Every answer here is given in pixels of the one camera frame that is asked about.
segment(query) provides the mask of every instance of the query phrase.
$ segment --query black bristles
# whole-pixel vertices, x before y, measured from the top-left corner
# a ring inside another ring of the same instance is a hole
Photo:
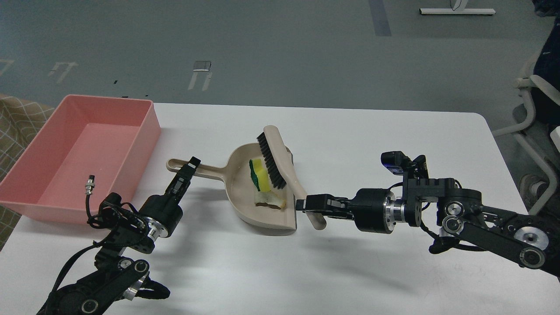
[[[268,146],[267,137],[264,133],[261,133],[256,139],[259,142],[260,152],[263,154],[264,163],[267,166],[268,177],[270,177],[272,186],[278,189],[284,188],[286,186],[286,181],[276,167],[276,162],[274,162],[274,157]]]

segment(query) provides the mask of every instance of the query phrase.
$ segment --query connector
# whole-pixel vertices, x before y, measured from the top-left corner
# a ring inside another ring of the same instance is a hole
[[[86,183],[86,194],[92,194],[94,192],[94,187],[95,187],[94,181],[95,181],[95,175],[90,175]]]

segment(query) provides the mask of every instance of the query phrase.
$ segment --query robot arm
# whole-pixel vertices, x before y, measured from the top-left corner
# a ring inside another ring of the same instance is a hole
[[[99,206],[99,214],[89,211],[89,195],[95,186],[90,176],[86,184],[86,209],[88,223],[96,229],[111,232],[100,242],[84,248],[70,258],[60,272],[53,290],[39,315],[103,314],[113,302],[134,297],[165,299],[169,290],[150,279],[150,265],[145,260],[133,260],[122,256],[127,247],[150,254],[159,237],[170,237],[183,211],[179,206],[189,188],[200,160],[192,157],[177,172],[163,195],[150,196],[137,211],[134,206],[121,202],[121,196],[111,193]],[[101,247],[95,256],[97,270],[76,281],[75,284],[58,288],[72,264],[89,249]]]
[[[433,254],[450,248],[486,250],[521,267],[560,276],[557,222],[485,206],[479,191],[464,189],[453,178],[429,178],[423,155],[411,160],[400,151],[386,152],[381,162],[393,174],[403,176],[402,198],[396,199],[390,189],[363,188],[353,199],[309,195],[296,201],[296,210],[353,220],[366,232],[390,234],[397,223],[408,223],[434,238],[430,246]],[[430,232],[422,222],[422,204],[426,202],[437,202],[440,235]],[[476,246],[459,244],[461,240]]]

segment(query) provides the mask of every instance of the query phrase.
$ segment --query pink plastic bin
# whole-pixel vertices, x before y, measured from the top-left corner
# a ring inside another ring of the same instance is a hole
[[[153,102],[68,95],[0,184],[0,204],[37,220],[85,223],[110,193],[130,201],[161,133]]]

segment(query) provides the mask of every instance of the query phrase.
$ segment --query beige dustpan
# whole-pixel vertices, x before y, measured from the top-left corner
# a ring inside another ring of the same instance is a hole
[[[296,210],[294,207],[293,193],[286,186],[284,189],[272,188],[278,196],[286,200],[284,209],[272,209],[264,206],[255,206],[255,185],[251,180],[249,160],[262,159],[258,143],[249,143],[235,149],[227,164],[223,168],[200,164],[195,176],[221,180],[226,186],[227,197],[234,206],[237,215],[249,224],[268,229],[296,229]],[[177,172],[188,161],[170,159],[167,169]]]

